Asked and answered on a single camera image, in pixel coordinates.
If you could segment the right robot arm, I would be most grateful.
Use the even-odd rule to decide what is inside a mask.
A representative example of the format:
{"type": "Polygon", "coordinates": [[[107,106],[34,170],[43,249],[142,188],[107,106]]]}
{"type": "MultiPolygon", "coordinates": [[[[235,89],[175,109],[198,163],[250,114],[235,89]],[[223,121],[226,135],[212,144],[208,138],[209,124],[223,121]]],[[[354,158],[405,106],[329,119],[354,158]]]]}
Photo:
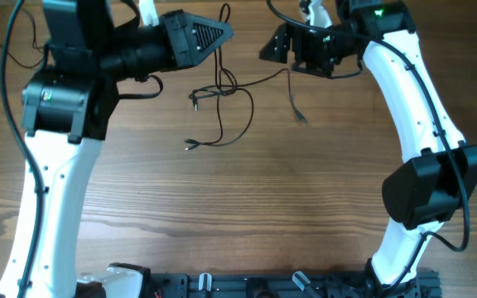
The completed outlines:
{"type": "Polygon", "coordinates": [[[328,281],[328,294],[392,297],[427,292],[417,264],[427,244],[456,212],[470,234],[469,199],[477,185],[477,145],[450,120],[422,59],[417,28],[401,1],[339,1],[334,24],[319,1],[300,4],[304,21],[283,17],[260,58],[327,79],[355,56],[381,89],[402,151],[402,165],[382,185],[389,220],[361,284],[328,281]]]}

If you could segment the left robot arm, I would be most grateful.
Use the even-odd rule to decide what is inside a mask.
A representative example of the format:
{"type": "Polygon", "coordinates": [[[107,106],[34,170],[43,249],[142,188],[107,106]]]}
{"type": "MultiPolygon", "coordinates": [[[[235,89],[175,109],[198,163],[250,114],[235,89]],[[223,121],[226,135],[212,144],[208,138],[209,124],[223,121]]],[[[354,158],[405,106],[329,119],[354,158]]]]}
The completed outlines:
{"type": "Polygon", "coordinates": [[[17,230],[0,297],[158,297],[146,267],[113,264],[78,276],[76,243],[84,197],[122,95],[118,83],[199,65],[233,34],[222,21],[131,2],[115,26],[105,1],[45,1],[50,40],[11,125],[26,159],[17,230]]]}

